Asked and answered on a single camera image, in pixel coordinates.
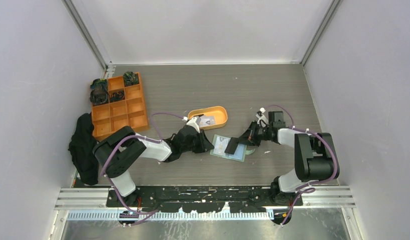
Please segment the green card holder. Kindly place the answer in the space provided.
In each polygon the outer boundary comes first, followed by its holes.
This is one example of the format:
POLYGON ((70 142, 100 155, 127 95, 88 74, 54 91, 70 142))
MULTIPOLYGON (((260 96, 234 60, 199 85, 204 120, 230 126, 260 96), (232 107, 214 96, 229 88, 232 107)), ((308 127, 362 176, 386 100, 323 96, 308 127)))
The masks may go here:
POLYGON ((210 151, 212 156, 237 162, 244 162, 246 156, 255 152, 254 148, 248 149, 247 145, 238 143, 234 137, 215 134, 212 144, 214 146, 210 151))

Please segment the white grey card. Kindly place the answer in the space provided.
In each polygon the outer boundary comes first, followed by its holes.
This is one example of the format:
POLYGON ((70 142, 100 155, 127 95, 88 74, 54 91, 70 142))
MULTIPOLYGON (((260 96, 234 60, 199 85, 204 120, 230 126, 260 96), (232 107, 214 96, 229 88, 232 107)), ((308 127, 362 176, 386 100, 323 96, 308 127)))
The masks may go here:
POLYGON ((206 128, 210 127, 216 124, 215 117, 214 116, 200 116, 200 122, 199 122, 199 127, 200 128, 206 128))

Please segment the orange oval tray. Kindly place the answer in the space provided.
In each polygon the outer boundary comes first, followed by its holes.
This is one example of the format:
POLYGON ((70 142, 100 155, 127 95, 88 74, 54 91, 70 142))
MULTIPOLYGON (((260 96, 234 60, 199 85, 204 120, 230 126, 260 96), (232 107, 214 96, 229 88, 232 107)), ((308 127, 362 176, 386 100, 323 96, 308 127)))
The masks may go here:
POLYGON ((222 106, 212 106, 192 110, 188 113, 188 119, 199 117, 199 129, 211 130, 221 128, 226 125, 228 121, 228 113, 222 106))

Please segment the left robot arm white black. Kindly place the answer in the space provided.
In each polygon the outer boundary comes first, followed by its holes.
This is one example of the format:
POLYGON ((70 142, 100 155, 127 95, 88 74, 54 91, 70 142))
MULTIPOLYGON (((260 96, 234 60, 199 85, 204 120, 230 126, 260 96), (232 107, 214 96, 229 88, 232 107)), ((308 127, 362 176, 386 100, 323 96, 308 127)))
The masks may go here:
POLYGON ((202 154, 214 149, 204 130, 185 125, 169 138, 161 140, 148 138, 125 126, 104 140, 92 150, 93 156, 102 165, 103 176, 114 186, 121 204, 131 207, 137 203, 139 194, 129 168, 137 159, 152 159, 170 163, 183 153, 202 154))

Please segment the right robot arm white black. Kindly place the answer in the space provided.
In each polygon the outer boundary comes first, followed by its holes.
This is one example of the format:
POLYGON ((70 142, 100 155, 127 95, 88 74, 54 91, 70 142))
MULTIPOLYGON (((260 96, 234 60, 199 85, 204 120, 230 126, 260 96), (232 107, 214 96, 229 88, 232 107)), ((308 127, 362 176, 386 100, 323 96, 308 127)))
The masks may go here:
POLYGON ((287 126, 282 111, 264 109, 256 114, 257 120, 239 137, 230 139, 226 153, 234 153, 238 145, 258 147, 262 141, 288 146, 294 149, 294 168, 289 173, 277 176, 270 185, 268 198, 276 205, 292 201, 306 187, 326 183, 338 178, 339 164, 331 134, 287 126))

